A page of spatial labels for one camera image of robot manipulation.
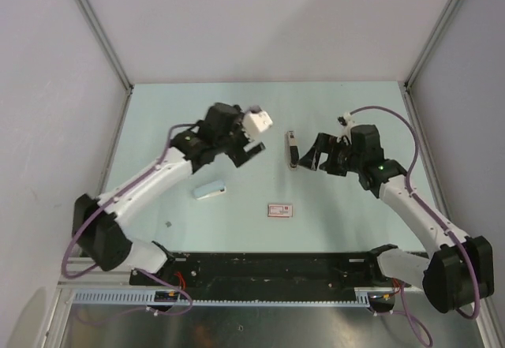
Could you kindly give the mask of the black staple remover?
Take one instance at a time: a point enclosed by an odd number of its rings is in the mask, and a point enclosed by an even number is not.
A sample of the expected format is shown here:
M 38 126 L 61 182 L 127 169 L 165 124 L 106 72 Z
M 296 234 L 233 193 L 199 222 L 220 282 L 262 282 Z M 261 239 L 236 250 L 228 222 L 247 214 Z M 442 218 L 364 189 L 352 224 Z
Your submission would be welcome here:
M 296 170 L 300 159 L 299 148 L 293 130 L 288 130 L 285 134 L 286 161 L 290 170 Z

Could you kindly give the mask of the light blue stapler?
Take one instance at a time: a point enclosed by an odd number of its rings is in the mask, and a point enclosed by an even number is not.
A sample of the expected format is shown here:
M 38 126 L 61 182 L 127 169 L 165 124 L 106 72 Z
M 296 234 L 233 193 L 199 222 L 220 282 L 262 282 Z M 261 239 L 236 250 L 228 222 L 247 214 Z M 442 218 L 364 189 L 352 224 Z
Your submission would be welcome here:
M 218 196 L 226 192 L 226 183 L 224 181 L 213 181 L 199 186 L 193 190 L 193 197 L 196 200 L 203 200 L 209 197 Z

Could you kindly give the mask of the red staple box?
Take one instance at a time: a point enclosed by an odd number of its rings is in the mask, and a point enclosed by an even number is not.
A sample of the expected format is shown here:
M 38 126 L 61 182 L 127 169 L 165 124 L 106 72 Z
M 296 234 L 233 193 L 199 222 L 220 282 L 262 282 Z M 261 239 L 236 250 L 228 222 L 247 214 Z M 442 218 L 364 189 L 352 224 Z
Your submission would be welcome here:
M 269 204 L 267 206 L 267 216 L 269 218 L 292 218 L 294 208 L 292 204 Z

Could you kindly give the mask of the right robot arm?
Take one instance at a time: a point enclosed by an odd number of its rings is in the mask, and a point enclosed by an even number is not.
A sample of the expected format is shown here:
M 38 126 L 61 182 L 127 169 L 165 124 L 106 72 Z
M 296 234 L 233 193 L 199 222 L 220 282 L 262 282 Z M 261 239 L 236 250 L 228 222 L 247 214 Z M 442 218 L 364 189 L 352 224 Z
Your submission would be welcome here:
M 446 313 L 493 295 L 493 252 L 490 242 L 472 238 L 439 211 L 433 210 L 407 181 L 405 168 L 387 159 L 374 125 L 348 125 L 336 137 L 319 133 L 298 166 L 344 177 L 355 173 L 362 188 L 384 202 L 410 228 L 426 255 L 395 245 L 371 250 L 365 279 L 382 286 L 390 278 L 424 291 L 430 304 Z

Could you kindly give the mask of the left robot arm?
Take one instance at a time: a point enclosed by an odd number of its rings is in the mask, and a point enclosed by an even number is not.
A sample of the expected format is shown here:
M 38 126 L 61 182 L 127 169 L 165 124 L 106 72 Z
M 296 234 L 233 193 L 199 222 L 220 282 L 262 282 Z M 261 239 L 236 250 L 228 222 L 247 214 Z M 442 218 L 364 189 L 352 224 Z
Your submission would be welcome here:
M 146 271 L 155 283 L 168 283 L 174 275 L 170 253 L 157 241 L 127 236 L 133 216 L 176 184 L 226 155 L 236 167 L 264 151 L 259 141 L 273 125 L 258 106 L 214 103 L 204 118 L 170 127 L 165 146 L 152 163 L 126 183 L 96 197 L 83 194 L 73 208 L 72 245 L 93 260 L 93 268 L 112 271 L 126 265 Z

